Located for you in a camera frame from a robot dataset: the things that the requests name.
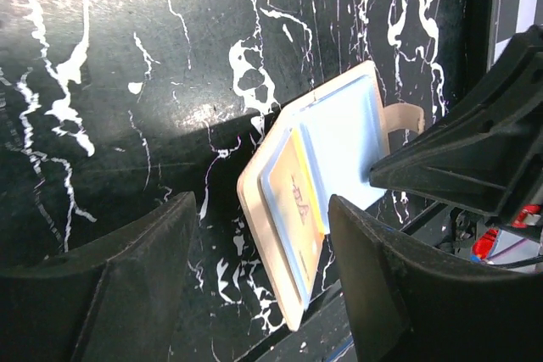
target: black plastic part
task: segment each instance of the black plastic part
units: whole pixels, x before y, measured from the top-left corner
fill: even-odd
[[[338,196],[328,218],[360,361],[541,360],[543,274],[459,259]]]
[[[413,218],[407,225],[401,228],[400,232],[404,232],[407,235],[413,235],[446,208],[446,204],[434,201],[420,214]]]
[[[509,225],[543,182],[542,129],[543,30],[532,26],[444,119],[378,161],[370,183]]]
[[[503,231],[510,232],[514,235],[522,237],[524,239],[529,239],[532,242],[540,242],[541,232],[543,227],[541,226],[530,226],[528,228],[513,228],[512,226],[499,226]]]
[[[0,270],[0,360],[166,360],[195,220],[184,192],[36,267]]]

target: yellow card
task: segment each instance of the yellow card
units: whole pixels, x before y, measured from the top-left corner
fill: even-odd
[[[270,172],[269,182],[306,291],[311,294],[322,251],[324,226],[301,146],[299,133],[292,131]]]

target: card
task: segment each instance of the card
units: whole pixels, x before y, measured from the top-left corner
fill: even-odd
[[[297,130],[294,129],[285,142],[271,168],[268,182],[281,219],[276,227],[289,263],[294,275],[301,275],[305,291],[301,292],[302,297],[310,296],[322,251],[324,226]]]

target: red component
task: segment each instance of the red component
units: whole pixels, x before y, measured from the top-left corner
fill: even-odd
[[[472,253],[479,259],[486,259],[494,247],[498,230],[490,228],[473,246]]]
[[[537,215],[541,211],[540,205],[526,205],[522,211],[520,211],[520,214],[518,214],[517,219],[512,223],[512,225],[515,228],[526,228],[528,225],[526,225],[523,221],[526,219],[528,215]]]

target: wire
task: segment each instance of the wire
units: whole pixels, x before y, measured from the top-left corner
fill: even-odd
[[[543,254],[535,256],[534,258],[528,258],[525,260],[519,260],[518,262],[505,263],[503,265],[496,265],[494,267],[499,267],[501,269],[518,269],[519,267],[537,265],[538,263],[543,263]]]
[[[496,254],[493,254],[491,256],[489,256],[488,258],[486,258],[487,260],[495,260],[495,259],[498,259],[500,258],[501,256],[503,256],[504,254],[507,254],[509,252],[511,252],[513,249],[515,248],[518,248],[519,246],[523,245],[525,242],[527,242],[527,239],[521,239],[520,241],[518,242],[515,242],[513,245],[511,245],[510,247],[508,248],[505,248],[503,250],[501,250],[500,252],[496,253]]]

